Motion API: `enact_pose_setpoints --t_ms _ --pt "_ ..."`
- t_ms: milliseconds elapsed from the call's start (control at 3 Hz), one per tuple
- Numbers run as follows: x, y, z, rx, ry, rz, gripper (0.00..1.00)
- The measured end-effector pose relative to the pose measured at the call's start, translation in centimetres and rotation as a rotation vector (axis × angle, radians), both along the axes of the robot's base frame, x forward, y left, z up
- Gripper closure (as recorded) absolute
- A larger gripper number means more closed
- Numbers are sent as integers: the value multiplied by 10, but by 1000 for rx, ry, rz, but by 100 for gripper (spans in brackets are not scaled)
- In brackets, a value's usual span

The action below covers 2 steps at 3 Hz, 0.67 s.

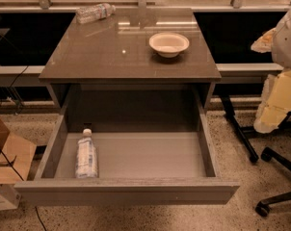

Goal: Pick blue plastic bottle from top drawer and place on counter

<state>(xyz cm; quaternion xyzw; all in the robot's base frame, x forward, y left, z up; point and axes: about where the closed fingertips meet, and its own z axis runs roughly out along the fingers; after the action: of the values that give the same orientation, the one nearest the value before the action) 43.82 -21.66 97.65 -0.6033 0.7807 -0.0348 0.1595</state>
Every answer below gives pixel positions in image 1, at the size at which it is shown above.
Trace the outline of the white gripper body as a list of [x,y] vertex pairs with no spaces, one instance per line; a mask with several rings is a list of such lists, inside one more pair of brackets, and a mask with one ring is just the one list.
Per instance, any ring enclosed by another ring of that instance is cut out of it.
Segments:
[[272,43],[272,59],[282,67],[291,68],[291,8],[276,26]]

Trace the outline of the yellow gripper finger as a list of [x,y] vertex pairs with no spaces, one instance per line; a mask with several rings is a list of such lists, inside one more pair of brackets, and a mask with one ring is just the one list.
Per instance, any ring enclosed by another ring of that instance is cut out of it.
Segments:
[[273,28],[265,32],[252,45],[251,50],[258,53],[267,53],[272,51],[273,35],[276,29]]
[[258,133],[267,134],[278,126],[291,112],[291,69],[279,75],[269,75],[264,82],[261,103],[253,124]]

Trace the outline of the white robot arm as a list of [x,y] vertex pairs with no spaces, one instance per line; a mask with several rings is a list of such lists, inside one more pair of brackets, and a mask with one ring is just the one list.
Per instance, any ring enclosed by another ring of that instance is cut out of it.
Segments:
[[271,133],[291,112],[291,8],[275,28],[251,45],[251,50],[270,52],[273,62],[283,67],[279,75],[269,75],[264,82],[262,101],[253,124],[258,133]]

